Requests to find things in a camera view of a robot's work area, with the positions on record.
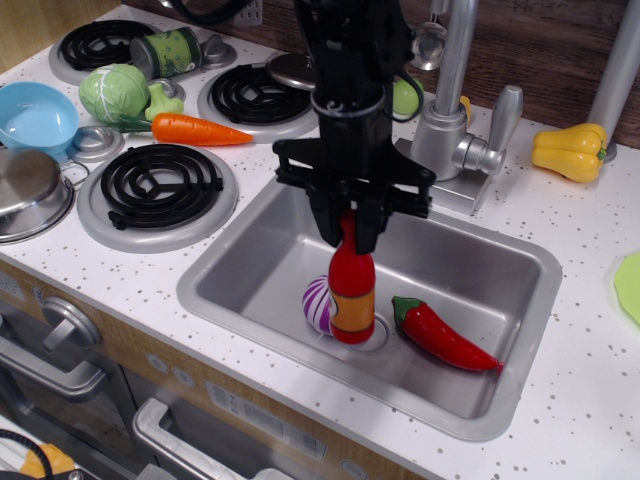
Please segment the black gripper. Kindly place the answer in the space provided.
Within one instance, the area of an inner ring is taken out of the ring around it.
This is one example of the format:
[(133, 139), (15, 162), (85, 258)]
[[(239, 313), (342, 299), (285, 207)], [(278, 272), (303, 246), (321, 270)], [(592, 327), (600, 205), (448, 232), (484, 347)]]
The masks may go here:
[(279, 180), (304, 187), (321, 238), (338, 246), (343, 233), (340, 220), (359, 201), (355, 211), (356, 252), (371, 253), (393, 211), (425, 218), (429, 189), (435, 174), (409, 159), (393, 144), (391, 101), (380, 99), (366, 107), (311, 101), (319, 120), (317, 138), (278, 140)]

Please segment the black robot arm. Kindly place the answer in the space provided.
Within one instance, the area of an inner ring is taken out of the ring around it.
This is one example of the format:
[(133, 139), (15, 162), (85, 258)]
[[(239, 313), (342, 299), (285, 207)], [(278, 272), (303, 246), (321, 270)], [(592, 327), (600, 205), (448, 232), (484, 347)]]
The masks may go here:
[(425, 218), (436, 176), (393, 144), (393, 80), (411, 57), (413, 30), (396, 1), (297, 1), (315, 70), (316, 138), (279, 140), (279, 182), (302, 188), (321, 237), (338, 246), (355, 211), (359, 254), (374, 251), (394, 212)]

